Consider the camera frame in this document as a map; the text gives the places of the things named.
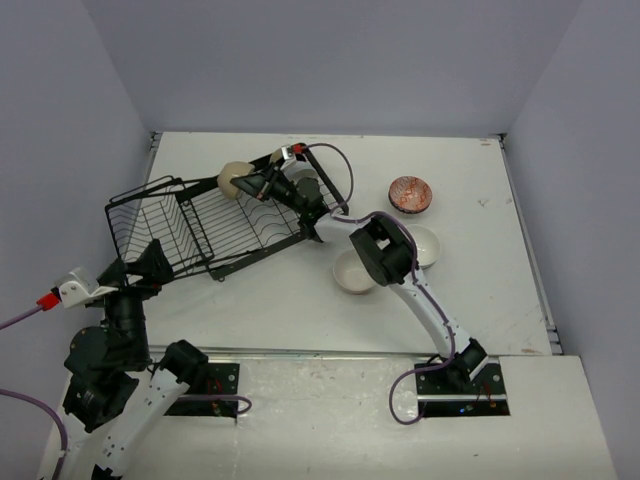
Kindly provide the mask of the light blue bowl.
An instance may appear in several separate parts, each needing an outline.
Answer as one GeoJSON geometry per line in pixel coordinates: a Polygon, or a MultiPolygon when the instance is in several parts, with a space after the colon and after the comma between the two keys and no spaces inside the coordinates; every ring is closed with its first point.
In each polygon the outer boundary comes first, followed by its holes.
{"type": "Polygon", "coordinates": [[[418,224],[408,225],[407,230],[416,243],[420,268],[429,269],[441,256],[441,243],[438,236],[429,228],[418,224]]]}
{"type": "Polygon", "coordinates": [[[295,184],[300,182],[302,179],[308,179],[308,178],[317,179],[318,178],[317,172],[314,169],[302,169],[302,170],[295,171],[290,175],[290,180],[293,181],[295,184]]]}

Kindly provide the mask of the beige bowl with flower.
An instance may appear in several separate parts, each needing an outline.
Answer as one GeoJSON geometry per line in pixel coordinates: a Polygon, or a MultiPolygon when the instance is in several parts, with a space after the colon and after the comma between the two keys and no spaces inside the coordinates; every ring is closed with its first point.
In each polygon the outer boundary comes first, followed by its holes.
{"type": "Polygon", "coordinates": [[[355,250],[345,251],[337,257],[333,276],[338,286],[350,294],[364,294],[376,286],[355,250]]]}

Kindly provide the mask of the blue zigzag patterned bowl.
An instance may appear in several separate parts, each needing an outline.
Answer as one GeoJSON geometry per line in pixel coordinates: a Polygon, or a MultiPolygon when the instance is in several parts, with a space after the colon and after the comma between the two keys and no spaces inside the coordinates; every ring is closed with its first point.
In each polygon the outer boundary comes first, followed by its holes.
{"type": "Polygon", "coordinates": [[[433,191],[423,179],[415,176],[400,176],[394,179],[388,189],[390,204],[405,214],[420,214],[432,203],[433,191]]]}

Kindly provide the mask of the tan and black bowl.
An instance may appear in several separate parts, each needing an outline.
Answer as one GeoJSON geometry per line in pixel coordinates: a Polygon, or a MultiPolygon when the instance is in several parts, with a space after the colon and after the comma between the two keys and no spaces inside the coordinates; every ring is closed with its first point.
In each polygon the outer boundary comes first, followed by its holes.
{"type": "Polygon", "coordinates": [[[274,151],[270,158],[269,158],[269,162],[271,164],[277,164],[278,162],[284,162],[286,159],[288,158],[288,154],[286,151],[279,149],[274,151]]]}

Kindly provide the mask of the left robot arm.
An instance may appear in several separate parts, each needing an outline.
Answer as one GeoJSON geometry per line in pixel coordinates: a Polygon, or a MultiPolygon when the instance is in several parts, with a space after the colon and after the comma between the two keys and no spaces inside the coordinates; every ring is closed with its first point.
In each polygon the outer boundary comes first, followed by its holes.
{"type": "Polygon", "coordinates": [[[155,423],[186,392],[201,390],[208,358],[185,340],[170,344],[159,362],[150,355],[144,303],[172,282],[174,271],[159,240],[130,262],[114,260],[96,279],[77,267],[57,281],[65,308],[104,311],[97,326],[73,337],[63,400],[67,440],[62,479],[76,479],[88,461],[91,479],[121,479],[155,423]]]}

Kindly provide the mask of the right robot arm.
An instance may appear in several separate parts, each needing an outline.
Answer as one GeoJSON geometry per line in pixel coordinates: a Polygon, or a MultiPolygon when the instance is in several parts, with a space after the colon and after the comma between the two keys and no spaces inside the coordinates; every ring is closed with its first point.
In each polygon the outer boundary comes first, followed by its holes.
{"type": "Polygon", "coordinates": [[[429,334],[442,362],[436,374],[456,392],[467,393],[482,379],[488,354],[437,301],[418,263],[418,249],[408,229],[391,215],[374,211],[358,219],[330,209],[315,178],[293,181],[285,168],[294,160],[284,149],[260,169],[234,167],[222,181],[232,194],[256,200],[274,200],[296,212],[305,236],[328,242],[348,239],[369,277],[390,288],[411,310],[429,334]]]}

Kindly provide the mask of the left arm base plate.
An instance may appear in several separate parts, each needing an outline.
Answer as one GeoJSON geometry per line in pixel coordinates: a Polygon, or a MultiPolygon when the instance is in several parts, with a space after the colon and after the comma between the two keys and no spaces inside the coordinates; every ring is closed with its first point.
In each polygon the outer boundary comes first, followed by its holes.
{"type": "MultiPolygon", "coordinates": [[[[236,396],[240,377],[239,363],[209,363],[206,373],[186,395],[236,396]]],[[[238,412],[246,406],[237,399],[179,400],[165,413],[175,417],[205,417],[237,419],[238,412]]]]}

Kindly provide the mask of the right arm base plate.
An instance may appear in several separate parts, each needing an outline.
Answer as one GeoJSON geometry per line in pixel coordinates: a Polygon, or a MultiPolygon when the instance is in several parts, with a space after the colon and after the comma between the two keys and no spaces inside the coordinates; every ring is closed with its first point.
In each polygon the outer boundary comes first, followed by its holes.
{"type": "Polygon", "coordinates": [[[422,418],[501,417],[511,414],[501,364],[490,359],[470,383],[455,386],[442,371],[416,373],[422,418]]]}

